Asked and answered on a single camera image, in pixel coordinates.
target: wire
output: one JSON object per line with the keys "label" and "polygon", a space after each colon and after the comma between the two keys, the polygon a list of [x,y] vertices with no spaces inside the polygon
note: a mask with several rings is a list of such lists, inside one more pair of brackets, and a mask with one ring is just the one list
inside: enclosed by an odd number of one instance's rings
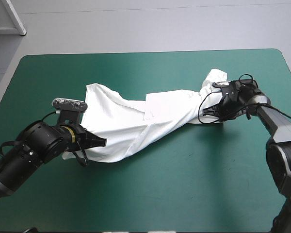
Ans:
{"label": "wire", "polygon": [[[212,93],[209,93],[209,94],[204,98],[204,100],[202,101],[202,103],[205,101],[205,99],[206,99],[210,94],[212,94]],[[227,120],[229,117],[233,116],[234,114],[238,113],[239,111],[241,111],[241,110],[243,110],[243,109],[246,109],[247,107],[250,107],[250,106],[256,106],[255,111],[257,111],[257,108],[258,108],[258,107],[261,107],[261,106],[262,106],[262,107],[266,107],[266,108],[270,108],[270,109],[273,109],[273,110],[279,112],[280,114],[284,115],[285,117],[291,119],[291,116],[290,116],[290,115],[288,115],[288,114],[282,112],[281,110],[279,110],[279,109],[277,109],[277,108],[275,108],[275,107],[273,107],[273,106],[270,106],[270,105],[267,104],[267,103],[251,103],[251,104],[246,104],[246,105],[243,106],[242,108],[240,108],[240,109],[238,109],[238,110],[236,110],[236,111],[234,111],[234,112],[232,112],[232,113],[230,113],[230,114],[227,114],[225,117],[219,118],[219,119],[214,120],[214,121],[212,121],[212,122],[202,122],[202,121],[200,120],[200,116],[199,116],[200,106],[199,106],[199,108],[198,108],[198,116],[197,116],[197,118],[198,118],[199,122],[202,123],[202,124],[212,124],[212,123],[215,123],[215,122],[218,122],[218,121],[224,121],[224,120]]]}
{"label": "wire", "polygon": [[52,115],[52,114],[55,114],[55,113],[56,113],[56,112],[51,112],[51,113],[45,115],[45,116],[41,119],[41,121],[43,121],[45,118],[47,118],[48,116],[50,116],[50,115]]}
{"label": "wire", "polygon": [[252,105],[258,105],[258,106],[256,107],[256,110],[257,110],[257,108],[258,108],[259,106],[263,106],[263,107],[267,107],[267,108],[274,109],[274,110],[276,110],[277,112],[279,112],[280,114],[284,115],[285,117],[291,119],[291,116],[289,116],[288,114],[286,114],[286,113],[280,111],[279,109],[277,109],[277,108],[275,108],[275,107],[273,107],[273,106],[270,106],[269,104],[266,104],[266,103],[257,103],[257,104],[252,104]]}
{"label": "wire", "polygon": [[206,95],[206,97],[203,99],[203,101],[201,102],[201,104],[199,105],[199,108],[198,108],[198,114],[197,114],[197,119],[198,121],[201,123],[201,124],[212,124],[212,123],[215,123],[217,121],[219,121],[220,119],[217,119],[217,120],[214,120],[212,122],[202,122],[200,120],[200,116],[199,116],[199,111],[200,111],[200,107],[203,105],[203,103],[205,102],[205,100],[207,99],[208,96],[210,96],[211,94],[213,93],[220,93],[220,92],[210,92],[208,95]]}

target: table surface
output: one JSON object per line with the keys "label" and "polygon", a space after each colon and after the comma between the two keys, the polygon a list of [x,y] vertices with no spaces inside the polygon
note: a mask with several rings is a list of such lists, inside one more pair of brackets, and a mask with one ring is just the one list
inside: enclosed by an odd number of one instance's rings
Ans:
{"label": "table surface", "polygon": [[[84,100],[87,84],[144,100],[150,92],[198,91],[212,68],[229,80],[252,74],[291,114],[291,73],[274,49],[30,55],[1,101],[0,144],[53,111],[54,98]],[[186,124],[117,163],[83,168],[58,157],[0,200],[0,231],[268,231],[284,202],[265,161],[268,138],[259,119],[242,116]]]}

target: white towel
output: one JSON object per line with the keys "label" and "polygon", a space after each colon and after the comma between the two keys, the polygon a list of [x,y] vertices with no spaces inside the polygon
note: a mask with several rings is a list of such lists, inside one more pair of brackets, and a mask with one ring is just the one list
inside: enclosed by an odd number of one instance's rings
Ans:
{"label": "white towel", "polygon": [[[101,84],[87,85],[85,102],[88,105],[81,125],[93,134],[106,138],[106,147],[86,150],[88,159],[99,162],[117,162],[142,150],[185,123],[200,123],[198,108],[210,92],[218,92],[213,82],[227,80],[227,74],[212,69],[200,92],[175,90],[150,93],[143,100],[125,100],[119,93]],[[221,93],[214,93],[204,101],[202,109],[220,101]],[[216,120],[207,116],[203,122]],[[64,159],[74,158],[70,152]]]}

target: wrinkled fabric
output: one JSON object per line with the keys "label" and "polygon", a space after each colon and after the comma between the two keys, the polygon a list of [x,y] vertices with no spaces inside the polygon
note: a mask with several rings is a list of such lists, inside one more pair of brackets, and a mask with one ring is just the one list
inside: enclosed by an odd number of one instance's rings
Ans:
{"label": "wrinkled fabric", "polygon": [[[186,123],[200,123],[197,119],[202,100],[203,108],[218,103],[222,97],[213,82],[227,80],[227,74],[212,69],[199,92],[175,90],[149,93],[144,100],[126,100],[119,93],[101,84],[87,85],[85,102],[88,105],[81,125],[93,134],[106,138],[106,147],[86,150],[89,160],[117,162],[142,150]],[[200,117],[202,122],[216,120],[212,116]],[[64,159],[74,158],[72,153]]]}

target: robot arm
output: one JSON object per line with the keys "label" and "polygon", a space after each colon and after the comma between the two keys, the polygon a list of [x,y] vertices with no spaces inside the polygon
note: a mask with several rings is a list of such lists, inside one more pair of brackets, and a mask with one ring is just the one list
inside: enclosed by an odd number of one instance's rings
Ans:
{"label": "robot arm", "polygon": [[[59,113],[56,125],[35,121],[15,141],[0,146],[0,198],[13,194],[42,164],[61,153],[74,153],[78,162],[86,166],[85,149],[106,145],[106,139],[90,133],[79,124],[81,113],[87,109],[85,102],[56,98],[52,105]],[[2,148],[5,146],[13,148],[4,155]],[[79,150],[84,158],[76,154]]]}
{"label": "robot arm", "polygon": [[273,233],[291,233],[291,122],[284,113],[271,106],[270,99],[251,79],[213,83],[221,88],[221,101],[203,110],[203,115],[219,118],[219,121],[235,119],[243,114],[250,119],[257,116],[270,133],[266,144],[266,161],[274,182],[287,200],[280,214],[273,221]]}

